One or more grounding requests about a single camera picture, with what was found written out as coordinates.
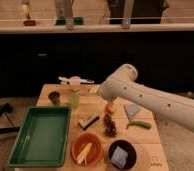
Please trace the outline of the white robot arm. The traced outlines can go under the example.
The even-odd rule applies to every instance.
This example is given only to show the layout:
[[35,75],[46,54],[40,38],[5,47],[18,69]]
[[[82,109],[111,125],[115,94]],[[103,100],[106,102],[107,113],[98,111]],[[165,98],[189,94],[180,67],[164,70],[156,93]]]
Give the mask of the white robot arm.
[[194,100],[146,87],[135,82],[136,68],[123,64],[100,85],[97,93],[111,102],[117,97],[161,114],[194,132]]

